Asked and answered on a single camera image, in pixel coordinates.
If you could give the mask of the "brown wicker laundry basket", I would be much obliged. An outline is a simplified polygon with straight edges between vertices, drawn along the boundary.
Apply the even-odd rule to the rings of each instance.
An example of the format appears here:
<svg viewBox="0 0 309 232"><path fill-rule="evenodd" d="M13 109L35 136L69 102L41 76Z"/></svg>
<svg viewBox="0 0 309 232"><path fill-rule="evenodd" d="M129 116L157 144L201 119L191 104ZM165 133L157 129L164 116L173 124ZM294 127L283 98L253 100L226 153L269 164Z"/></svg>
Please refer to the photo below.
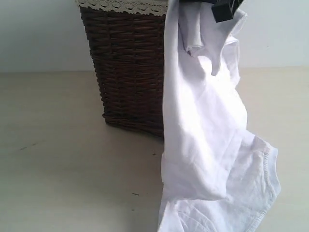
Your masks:
<svg viewBox="0 0 309 232"><path fill-rule="evenodd" d="M105 122L163 136L165 17L81 7Z"/></svg>

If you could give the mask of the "white shirt with red lettering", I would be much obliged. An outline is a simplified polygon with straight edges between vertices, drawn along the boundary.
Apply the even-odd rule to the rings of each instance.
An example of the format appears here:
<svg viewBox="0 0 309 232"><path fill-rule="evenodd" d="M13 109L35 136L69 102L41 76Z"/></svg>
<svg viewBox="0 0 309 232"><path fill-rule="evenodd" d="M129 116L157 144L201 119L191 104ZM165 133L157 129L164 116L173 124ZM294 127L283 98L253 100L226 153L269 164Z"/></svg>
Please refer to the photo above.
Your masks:
<svg viewBox="0 0 309 232"><path fill-rule="evenodd" d="M164 31L160 232L253 232L281 191L278 151L247 130L236 90L247 15L169 1Z"/></svg>

